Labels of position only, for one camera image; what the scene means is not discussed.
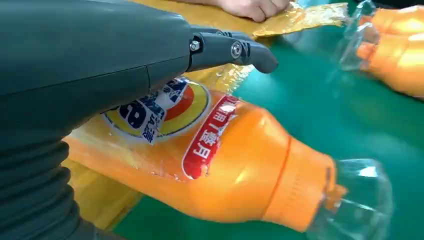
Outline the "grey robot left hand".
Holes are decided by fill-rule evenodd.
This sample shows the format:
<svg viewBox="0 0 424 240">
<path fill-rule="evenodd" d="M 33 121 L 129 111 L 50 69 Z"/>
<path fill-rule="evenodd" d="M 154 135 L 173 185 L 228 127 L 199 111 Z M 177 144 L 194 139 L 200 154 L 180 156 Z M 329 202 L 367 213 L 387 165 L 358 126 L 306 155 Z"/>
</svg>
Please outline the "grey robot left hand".
<svg viewBox="0 0 424 240">
<path fill-rule="evenodd" d="M 0 148 L 60 141 L 92 116 L 186 72 L 225 64 L 271 73 L 247 37 L 125 0 L 0 3 Z"/>
</svg>

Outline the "person's hand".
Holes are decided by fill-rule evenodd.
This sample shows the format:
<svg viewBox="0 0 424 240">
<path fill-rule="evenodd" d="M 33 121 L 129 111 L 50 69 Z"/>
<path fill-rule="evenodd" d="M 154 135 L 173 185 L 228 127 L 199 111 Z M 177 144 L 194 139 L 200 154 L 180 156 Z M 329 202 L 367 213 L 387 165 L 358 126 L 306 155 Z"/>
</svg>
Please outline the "person's hand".
<svg viewBox="0 0 424 240">
<path fill-rule="evenodd" d="M 290 2 L 290 0 L 211 0 L 209 3 L 234 16 L 260 23 L 285 11 Z"/>
</svg>

